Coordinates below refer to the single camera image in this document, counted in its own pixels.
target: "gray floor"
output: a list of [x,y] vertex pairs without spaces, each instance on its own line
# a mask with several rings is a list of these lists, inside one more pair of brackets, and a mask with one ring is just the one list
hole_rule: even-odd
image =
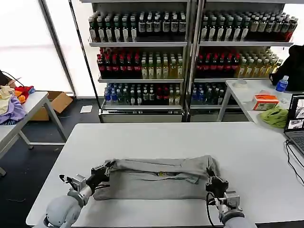
[[[83,105],[93,105],[92,112],[80,114]],[[77,123],[99,123],[97,113],[95,100],[77,101],[59,115],[59,119],[69,135]],[[60,141],[60,136],[52,122],[30,122],[24,127],[23,132],[30,141]],[[35,146],[33,150],[28,150],[24,142],[18,140],[0,160],[0,167],[8,173],[5,178],[0,178],[0,227],[28,227],[25,224],[26,217],[61,149],[61,146]],[[303,228],[304,222],[260,224],[258,227]]]

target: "laptop keyboard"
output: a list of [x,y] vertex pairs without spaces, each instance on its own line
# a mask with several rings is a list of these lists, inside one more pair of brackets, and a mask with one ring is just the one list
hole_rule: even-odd
[[304,137],[293,137],[292,139],[304,150]]

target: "white table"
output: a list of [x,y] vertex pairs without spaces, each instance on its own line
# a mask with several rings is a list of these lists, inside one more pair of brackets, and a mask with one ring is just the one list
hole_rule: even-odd
[[245,80],[247,82],[247,88],[235,88],[234,83],[236,80],[226,81],[227,90],[225,93],[225,97],[223,99],[223,103],[221,109],[218,114],[217,121],[221,122],[225,113],[225,109],[228,105],[228,101],[230,96],[232,95],[238,106],[242,109],[243,113],[247,117],[247,119],[251,122],[258,123],[260,125],[266,126],[258,115],[263,111],[252,110],[251,101],[254,95],[259,94],[261,90],[268,91],[272,95],[277,95],[279,99],[283,99],[285,103],[280,102],[279,105],[285,109],[289,109],[289,104],[291,100],[291,93],[278,93],[275,90],[275,86],[272,85],[270,80],[260,79],[260,80]]
[[[33,117],[33,115],[44,106],[51,117],[52,121],[56,124],[56,127],[64,140],[67,141],[67,135],[64,133],[63,126],[61,125],[55,111],[53,110],[50,101],[48,100],[48,92],[34,92],[30,94],[26,102],[22,105],[23,109],[27,112],[27,115],[20,120],[16,125],[0,125],[0,158],[10,149],[10,147],[21,137],[25,143],[31,149],[33,145],[64,145],[60,142],[30,142],[23,134],[21,129],[24,125]],[[0,176],[5,175],[5,171],[0,168]]]
[[[255,223],[303,220],[303,186],[287,164],[282,134],[252,122],[77,124],[44,183],[26,223],[37,224],[48,203],[70,186],[60,174],[90,176],[112,158],[186,158],[210,154],[229,190]],[[293,162],[300,175],[304,170]],[[220,225],[218,212],[211,217]],[[204,200],[105,200],[92,197],[75,227],[210,226]]]

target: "tissue box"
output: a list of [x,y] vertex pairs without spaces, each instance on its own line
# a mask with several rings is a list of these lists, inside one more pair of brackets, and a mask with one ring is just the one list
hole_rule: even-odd
[[274,95],[255,95],[253,103],[253,110],[268,110],[274,108],[279,100]]

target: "white paper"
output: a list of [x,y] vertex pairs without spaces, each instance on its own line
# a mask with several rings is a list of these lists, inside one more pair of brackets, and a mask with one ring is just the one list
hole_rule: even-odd
[[90,113],[92,111],[92,105],[82,106],[80,113]]

